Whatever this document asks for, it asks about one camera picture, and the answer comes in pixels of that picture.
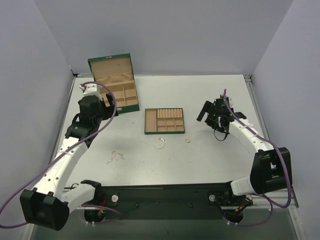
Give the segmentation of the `green jewelry box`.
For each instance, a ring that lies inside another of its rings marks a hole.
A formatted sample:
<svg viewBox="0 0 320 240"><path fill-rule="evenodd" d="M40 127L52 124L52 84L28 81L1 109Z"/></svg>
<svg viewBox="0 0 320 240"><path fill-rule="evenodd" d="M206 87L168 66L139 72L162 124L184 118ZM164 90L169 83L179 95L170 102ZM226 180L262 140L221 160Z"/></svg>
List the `green jewelry box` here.
<svg viewBox="0 0 320 240"><path fill-rule="evenodd" d="M118 113L140 110L129 53L89 58L87 62L94 81L107 86L114 94Z"/></svg>

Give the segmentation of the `green tray with compartments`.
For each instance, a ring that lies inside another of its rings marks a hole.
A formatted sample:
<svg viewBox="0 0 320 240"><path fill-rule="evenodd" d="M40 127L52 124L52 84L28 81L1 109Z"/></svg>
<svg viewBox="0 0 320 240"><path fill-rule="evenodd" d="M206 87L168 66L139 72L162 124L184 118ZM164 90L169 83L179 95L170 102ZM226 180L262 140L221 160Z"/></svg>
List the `green tray with compartments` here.
<svg viewBox="0 0 320 240"><path fill-rule="evenodd" d="M183 108L146 108L144 111L144 134L184 134Z"/></svg>

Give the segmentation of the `silver pearl bangle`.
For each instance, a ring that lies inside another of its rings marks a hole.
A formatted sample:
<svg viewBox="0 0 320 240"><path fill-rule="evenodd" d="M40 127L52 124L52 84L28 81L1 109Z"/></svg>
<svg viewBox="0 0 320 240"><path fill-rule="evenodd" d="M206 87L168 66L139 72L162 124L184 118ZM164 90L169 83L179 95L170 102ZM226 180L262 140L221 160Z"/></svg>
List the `silver pearl bangle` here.
<svg viewBox="0 0 320 240"><path fill-rule="evenodd" d="M160 149L163 149L166 145L166 141L164 138L162 137L158 137L154 143L153 143L154 147L157 149L157 150L160 150Z"/></svg>

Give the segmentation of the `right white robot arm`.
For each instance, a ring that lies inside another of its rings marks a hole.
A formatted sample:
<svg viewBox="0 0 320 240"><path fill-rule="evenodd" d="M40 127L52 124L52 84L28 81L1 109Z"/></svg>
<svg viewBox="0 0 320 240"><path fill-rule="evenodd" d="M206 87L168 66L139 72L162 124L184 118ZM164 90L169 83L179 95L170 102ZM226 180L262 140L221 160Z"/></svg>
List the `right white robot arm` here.
<svg viewBox="0 0 320 240"><path fill-rule="evenodd" d="M230 182L233 195L266 194L292 187L291 154L285 147L274 147L260 136L242 112L234 112L222 96L206 101L197 117L214 131L232 135L253 155L250 175Z"/></svg>

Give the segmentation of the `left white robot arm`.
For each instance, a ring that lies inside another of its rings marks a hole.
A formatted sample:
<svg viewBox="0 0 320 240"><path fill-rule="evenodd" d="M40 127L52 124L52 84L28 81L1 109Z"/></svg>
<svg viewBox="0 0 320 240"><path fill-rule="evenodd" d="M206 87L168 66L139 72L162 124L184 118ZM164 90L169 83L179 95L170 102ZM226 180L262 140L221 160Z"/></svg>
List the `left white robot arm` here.
<svg viewBox="0 0 320 240"><path fill-rule="evenodd" d="M79 113L67 128L56 158L33 189L25 189L20 194L22 212L28 224L59 231L76 208L87 203L96 206L104 201L102 185L93 180L84 180L67 193L64 188L82 155L103 130L101 122L111 122L118 115L114 95L108 93L106 98L109 106L98 94L84 96L78 101Z"/></svg>

